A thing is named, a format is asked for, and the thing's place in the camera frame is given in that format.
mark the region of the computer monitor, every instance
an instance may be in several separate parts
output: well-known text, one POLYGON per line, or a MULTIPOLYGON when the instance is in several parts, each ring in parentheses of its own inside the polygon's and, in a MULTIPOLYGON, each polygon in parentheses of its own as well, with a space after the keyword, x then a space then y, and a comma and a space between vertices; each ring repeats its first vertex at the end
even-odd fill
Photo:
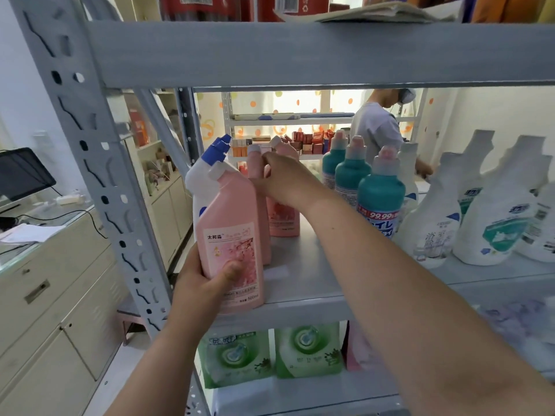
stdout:
POLYGON ((55 184, 56 180, 29 147, 0 152, 0 194, 10 201, 55 184))

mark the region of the drawer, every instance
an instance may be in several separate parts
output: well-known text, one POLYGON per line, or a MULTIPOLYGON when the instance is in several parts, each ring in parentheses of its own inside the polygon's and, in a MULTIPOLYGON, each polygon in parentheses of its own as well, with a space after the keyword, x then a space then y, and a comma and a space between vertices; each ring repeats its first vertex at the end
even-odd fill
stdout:
POLYGON ((129 290, 119 267, 114 264, 62 321, 62 328, 94 379, 99 379, 123 341, 123 329, 116 311, 127 295, 129 290))
POLYGON ((36 352, 53 330, 70 313, 103 273, 114 265, 111 248, 107 248, 85 272, 35 321, 8 350, 0 356, 0 391, 36 352))
POLYGON ((0 356, 108 245, 94 230, 90 216, 84 215, 33 251, 14 271, 0 275, 0 356))
POLYGON ((0 393, 2 416, 78 416, 95 388, 66 335, 56 330, 0 393))

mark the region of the blue triangle logo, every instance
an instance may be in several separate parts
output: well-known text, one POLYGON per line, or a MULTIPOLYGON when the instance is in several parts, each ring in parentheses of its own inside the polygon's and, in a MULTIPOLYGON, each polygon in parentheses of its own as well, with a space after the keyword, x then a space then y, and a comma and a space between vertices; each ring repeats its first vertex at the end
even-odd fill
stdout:
POLYGON ((452 215, 449 215, 448 218, 456 220, 457 222, 460 222, 461 221, 461 214, 460 213, 453 213, 452 215))

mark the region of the forearm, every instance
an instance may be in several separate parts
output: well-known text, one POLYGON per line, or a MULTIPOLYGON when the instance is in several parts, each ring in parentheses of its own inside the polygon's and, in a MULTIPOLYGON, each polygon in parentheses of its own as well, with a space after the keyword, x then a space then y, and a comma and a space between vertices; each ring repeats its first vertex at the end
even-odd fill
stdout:
POLYGON ((188 337, 166 324, 105 416, 183 416, 198 343, 188 337))
POLYGON ((448 406, 461 385, 470 395, 513 380, 546 387, 458 294, 334 193, 321 191, 302 212, 414 414, 444 411, 441 399, 448 406))

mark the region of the left arm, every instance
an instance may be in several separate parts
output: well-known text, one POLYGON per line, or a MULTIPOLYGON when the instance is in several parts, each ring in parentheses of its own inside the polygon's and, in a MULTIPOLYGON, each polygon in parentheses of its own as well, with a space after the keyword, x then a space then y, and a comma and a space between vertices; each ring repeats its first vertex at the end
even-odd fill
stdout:
POLYGON ((185 414, 195 350, 242 270, 240 262, 231 261, 214 279, 206 279, 193 245, 177 278, 166 325, 104 416, 185 414))

